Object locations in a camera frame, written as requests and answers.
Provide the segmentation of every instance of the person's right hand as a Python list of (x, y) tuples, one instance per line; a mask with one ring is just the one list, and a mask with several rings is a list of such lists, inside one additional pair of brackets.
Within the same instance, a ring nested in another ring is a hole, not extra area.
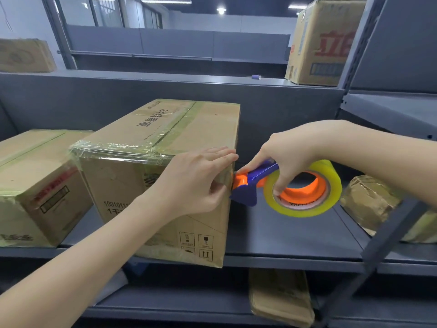
[(258, 154), (237, 171), (244, 174), (259, 167), (265, 160), (273, 159), (279, 166), (279, 178), (273, 193), (279, 196), (295, 176), (308, 169), (311, 163), (323, 159), (320, 147), (332, 131), (347, 121), (325, 120), (307, 123), (288, 131), (274, 133), (262, 145)]

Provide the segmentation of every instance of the hand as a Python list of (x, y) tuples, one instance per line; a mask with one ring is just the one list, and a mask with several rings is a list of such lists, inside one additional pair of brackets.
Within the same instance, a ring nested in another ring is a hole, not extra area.
[(332, 132), (339, 131), (339, 127), (345, 122), (348, 123), (342, 120), (318, 121), (274, 133), (252, 161), (237, 173), (247, 173), (259, 167), (265, 160), (274, 159), (279, 166), (280, 175), (273, 193), (279, 196), (294, 177), (308, 169), (311, 163), (323, 159), (320, 148), (324, 141)]
[(171, 219), (210, 212), (226, 194), (226, 186), (214, 178), (237, 159), (227, 147), (178, 154), (143, 196), (151, 195), (155, 204), (169, 209)]

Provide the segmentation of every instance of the brown wrapped package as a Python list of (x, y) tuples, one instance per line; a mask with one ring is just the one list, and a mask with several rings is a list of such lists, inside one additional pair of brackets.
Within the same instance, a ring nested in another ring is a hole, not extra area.
[(300, 328), (314, 322), (304, 271), (249, 269), (249, 300), (255, 315)]
[[(340, 204), (370, 236), (390, 212), (401, 203), (404, 194), (367, 175), (355, 177), (343, 192)], [(427, 211), (402, 238), (411, 243), (437, 242), (437, 213)]]

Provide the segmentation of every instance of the box top flap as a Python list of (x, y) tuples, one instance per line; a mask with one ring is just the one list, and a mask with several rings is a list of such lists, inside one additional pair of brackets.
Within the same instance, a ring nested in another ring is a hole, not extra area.
[(18, 195), (68, 161), (68, 147), (90, 131), (30, 130), (0, 142), (0, 195)]
[(77, 157), (153, 159), (194, 149), (235, 148), (239, 104), (156, 99), (72, 146)]

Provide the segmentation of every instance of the flat cardboard package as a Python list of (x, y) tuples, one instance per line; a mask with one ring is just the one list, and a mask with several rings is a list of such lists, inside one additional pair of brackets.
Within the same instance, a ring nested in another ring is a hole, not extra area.
[(0, 71), (52, 72), (55, 60), (44, 40), (0, 39)]
[(314, 322), (304, 271), (250, 268), (249, 300), (255, 315), (300, 328)]
[[(349, 183), (340, 204), (365, 232), (374, 236), (404, 196), (402, 191), (371, 176), (362, 175)], [(402, 240), (411, 243), (437, 243), (437, 212), (428, 210)]]
[(366, 0), (315, 0), (297, 19), (285, 78), (337, 86)]
[(0, 142), (0, 246), (55, 247), (90, 209), (68, 155), (90, 133), (31, 130)]
[[(74, 144), (72, 155), (103, 222), (152, 186), (175, 154), (235, 148), (239, 114), (238, 104), (157, 99)], [(216, 180), (230, 189), (232, 178), (229, 167)], [(211, 213), (177, 218), (136, 254), (222, 267), (229, 205), (227, 195)]]

